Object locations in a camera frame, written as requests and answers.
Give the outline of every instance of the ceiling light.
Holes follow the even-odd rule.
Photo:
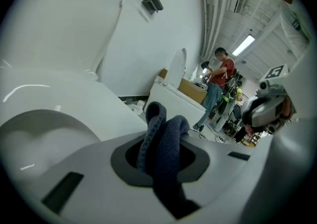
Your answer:
[[[244,51],[255,38],[252,35],[248,35],[247,38],[240,44],[240,46],[232,53],[234,56],[238,56],[242,51]]]

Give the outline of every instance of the human arm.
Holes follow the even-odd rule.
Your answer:
[[[242,93],[239,93],[238,95],[237,95],[237,100],[240,102],[240,101],[242,101]]]
[[[292,101],[288,96],[286,96],[282,104],[282,115],[284,117],[289,117],[291,115],[291,106]]]
[[[221,67],[215,71],[210,72],[208,75],[209,76],[216,76],[216,75],[225,73],[227,70],[228,70],[228,68],[224,66],[224,67]]]
[[[249,126],[248,124],[245,125],[245,129],[246,129],[246,132],[247,132],[249,135],[252,135],[252,134],[253,134],[253,130],[252,130],[251,126]]]

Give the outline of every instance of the lab floor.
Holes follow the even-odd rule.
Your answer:
[[[139,117],[146,122],[146,118],[145,118],[145,113],[143,112],[141,115],[139,115]],[[199,138],[199,132],[190,130],[188,132],[189,136],[195,137],[195,138]],[[223,131],[220,132],[215,132],[212,128],[212,126],[210,125],[210,120],[208,120],[204,126],[204,129],[202,130],[201,133],[201,139],[203,140],[208,140],[208,141],[214,141],[216,143],[222,143],[222,144],[238,144],[234,141],[234,139],[232,137],[227,136],[226,134],[224,134]]]

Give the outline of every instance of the white curved surface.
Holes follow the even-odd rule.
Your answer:
[[[152,188],[131,186],[112,168],[114,150],[137,137],[130,134],[78,150],[30,184],[30,196],[42,200],[65,174],[73,171],[84,178],[59,212],[60,220],[73,224],[174,223],[175,217]]]
[[[167,89],[169,91],[171,91],[172,93],[176,94],[177,96],[179,96],[180,98],[184,99],[185,101],[187,101],[189,104],[193,105],[194,107],[200,109],[201,111],[205,112],[206,109],[200,105],[198,102],[195,102],[192,98],[188,97],[187,95],[185,95],[184,93],[180,92],[179,90],[175,89],[175,88],[169,88],[167,87]]]
[[[150,96],[144,107],[144,111],[146,111],[151,102],[159,102],[165,106],[167,120],[176,115],[182,115],[187,119],[190,127],[194,126],[194,124],[196,124],[206,112],[206,109],[203,107],[202,108],[204,110],[195,107],[189,103],[187,99],[176,95],[157,82],[154,82],[151,88]]]
[[[11,125],[10,132],[2,134],[0,140],[0,153],[9,164],[9,174],[22,184],[86,145],[131,133],[141,135],[147,130],[146,123],[99,82],[59,72],[1,69],[0,86],[2,132],[4,123],[30,112],[22,115],[29,116],[30,121],[18,117],[20,121],[13,121],[16,125]],[[39,110],[56,111],[74,119],[60,116],[54,127],[46,116],[30,116]],[[36,169],[31,167],[21,174],[20,168],[32,164]]]
[[[172,63],[170,64],[165,79],[163,81],[164,86],[172,86],[178,88],[182,80],[182,75],[185,70],[187,59],[186,49],[183,48],[175,53]]]
[[[79,120],[101,141],[147,130],[147,125],[99,82],[52,71],[4,69],[0,70],[0,85],[0,126],[24,112],[51,110]]]
[[[94,76],[122,0],[15,0],[1,26],[0,65]]]
[[[0,127],[0,139],[1,163],[21,187],[75,151],[100,142],[73,117],[44,110],[14,117]]]

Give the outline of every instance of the blue towel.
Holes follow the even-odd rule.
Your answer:
[[[149,104],[146,111],[148,131],[137,159],[137,168],[153,178],[153,191],[163,205],[180,219],[199,205],[187,200],[182,185],[177,181],[180,170],[181,135],[188,135],[188,121],[177,115],[166,121],[166,109],[157,102]]]
[[[166,109],[152,102],[146,110],[148,131],[140,147],[137,168],[150,174],[156,184],[176,183],[179,172],[179,140],[188,135],[188,121],[181,115],[166,121]]]

